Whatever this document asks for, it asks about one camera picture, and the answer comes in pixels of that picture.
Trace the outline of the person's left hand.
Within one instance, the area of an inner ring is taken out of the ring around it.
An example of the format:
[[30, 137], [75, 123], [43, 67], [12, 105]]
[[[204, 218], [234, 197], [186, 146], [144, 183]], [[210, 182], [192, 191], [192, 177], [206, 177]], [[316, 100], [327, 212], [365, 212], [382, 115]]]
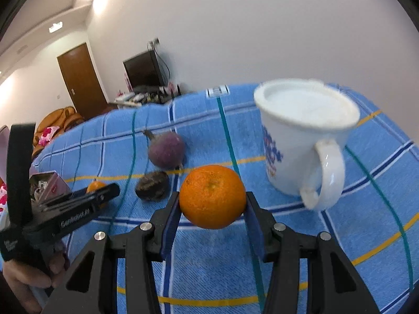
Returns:
[[11, 291], [27, 313], [41, 313], [42, 307], [33, 292], [33, 288], [57, 288], [62, 282], [70, 265], [62, 241], [55, 244], [54, 254], [48, 262], [49, 273], [45, 274], [35, 267], [11, 259], [3, 264], [3, 275]]

